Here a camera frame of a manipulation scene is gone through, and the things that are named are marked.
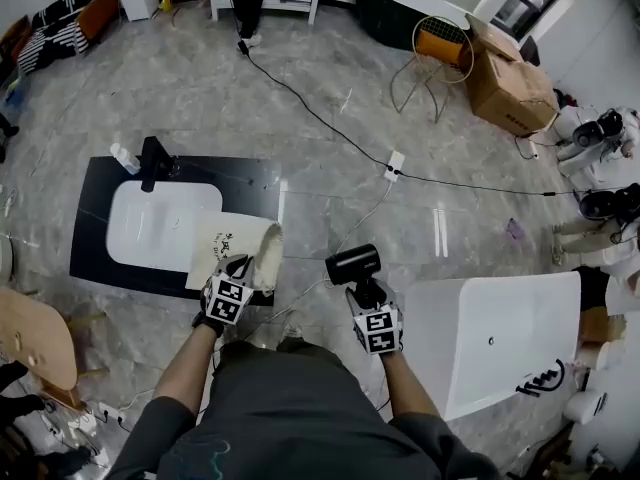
black faucet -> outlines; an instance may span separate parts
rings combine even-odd
[[[141,189],[143,192],[153,192],[153,187],[161,173],[171,174],[174,160],[162,147],[157,137],[146,137],[142,145],[140,157],[140,174],[142,175]]]

white bathtub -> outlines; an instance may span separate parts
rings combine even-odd
[[[425,281],[407,291],[404,351],[451,420],[573,360],[579,320],[577,272]]]

soap bottle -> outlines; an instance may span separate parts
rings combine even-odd
[[[129,174],[134,175],[140,172],[140,161],[119,143],[111,144],[111,154]]]

gray floor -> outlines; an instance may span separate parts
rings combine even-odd
[[[108,314],[80,337],[87,364],[110,368],[108,376],[80,384],[94,407],[98,400],[123,405],[153,388],[189,334],[198,308],[193,301],[68,275],[75,213],[91,156],[109,154],[114,141],[139,152],[143,137],[155,134],[172,154],[277,159],[286,257],[273,311],[322,279],[323,259],[388,186],[380,168],[314,120],[290,93],[236,51],[230,14],[223,13],[219,23],[209,21],[208,15],[207,7],[190,3],[175,17],[175,27],[169,15],[122,23],[86,56],[35,73],[19,122],[21,133],[0,167],[0,182],[18,190],[5,224],[17,251],[18,288],[38,290],[35,297],[65,316],[98,310]],[[388,83],[409,54],[374,42],[348,11],[321,7],[313,28],[303,15],[267,15],[261,33],[262,46],[252,50],[255,61],[302,92],[320,115],[376,157],[386,160],[395,148],[407,155],[403,170],[457,183],[565,189],[547,148],[539,148],[540,160],[523,160],[509,134],[471,114],[463,87],[454,87],[437,126],[424,90],[398,115]],[[409,75],[399,82],[396,89],[402,93],[410,87]],[[442,88],[434,88],[442,97]],[[446,254],[444,249],[436,253],[435,209],[446,217]],[[552,271],[547,230],[574,213],[570,196],[526,197],[400,180],[345,247],[374,243],[385,264],[383,277],[402,300],[402,291],[420,279]],[[507,238],[510,218],[525,231],[520,241]],[[360,349],[343,291],[319,285],[295,307],[305,316],[307,339],[334,350],[372,402],[383,403],[386,386],[380,362]],[[255,325],[271,311],[252,310],[243,325]],[[253,341],[273,347],[281,332],[282,320],[274,321],[263,325]],[[31,379],[24,384],[33,387]],[[568,381],[563,390],[540,400],[514,396],[451,426],[469,447],[508,467],[525,446],[558,427],[562,402],[573,389]],[[8,393],[20,391],[13,387]],[[127,411],[127,425],[148,400],[149,395],[139,397]],[[388,418],[390,413],[385,409],[383,415]],[[52,416],[61,426],[72,418],[63,410]],[[51,447],[51,436],[45,440],[37,416],[18,423],[37,448]],[[109,424],[92,439],[113,461],[126,434]],[[528,456],[516,460],[515,469]],[[89,465],[82,478],[103,473]]]

window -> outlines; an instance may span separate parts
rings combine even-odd
[[[491,23],[522,39],[555,0],[507,0]]]

